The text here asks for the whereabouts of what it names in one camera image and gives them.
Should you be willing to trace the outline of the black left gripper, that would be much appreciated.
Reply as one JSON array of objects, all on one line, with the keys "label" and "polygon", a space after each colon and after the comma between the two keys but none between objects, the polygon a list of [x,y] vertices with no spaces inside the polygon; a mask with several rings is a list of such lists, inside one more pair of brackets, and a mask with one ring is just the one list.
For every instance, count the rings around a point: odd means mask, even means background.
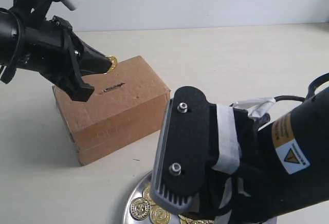
[{"label": "black left gripper", "polygon": [[55,16],[44,21],[40,29],[26,27],[24,49],[16,67],[38,72],[73,101],[87,102],[93,87],[81,74],[107,73],[111,61],[81,40],[68,21]]}]

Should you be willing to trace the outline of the black taped right gripper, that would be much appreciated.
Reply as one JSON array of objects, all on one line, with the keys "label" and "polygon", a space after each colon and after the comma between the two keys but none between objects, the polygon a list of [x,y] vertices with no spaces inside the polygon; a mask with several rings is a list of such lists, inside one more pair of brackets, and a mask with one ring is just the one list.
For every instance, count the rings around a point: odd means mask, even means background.
[{"label": "black taped right gripper", "polygon": [[257,120],[245,109],[210,105],[210,155],[205,183],[193,198],[190,218],[215,223],[244,223],[256,194],[250,186],[255,175],[256,153],[252,151]]}]

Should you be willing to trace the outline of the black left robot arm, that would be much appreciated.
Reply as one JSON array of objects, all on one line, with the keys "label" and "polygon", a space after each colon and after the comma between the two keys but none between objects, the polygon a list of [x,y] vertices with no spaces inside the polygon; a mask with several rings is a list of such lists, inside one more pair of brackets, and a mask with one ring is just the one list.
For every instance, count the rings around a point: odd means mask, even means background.
[{"label": "black left robot arm", "polygon": [[109,57],[82,41],[61,17],[43,20],[39,28],[24,25],[18,15],[1,9],[1,81],[8,84],[17,69],[38,72],[71,100],[86,102],[95,88],[83,76],[108,73]]}]

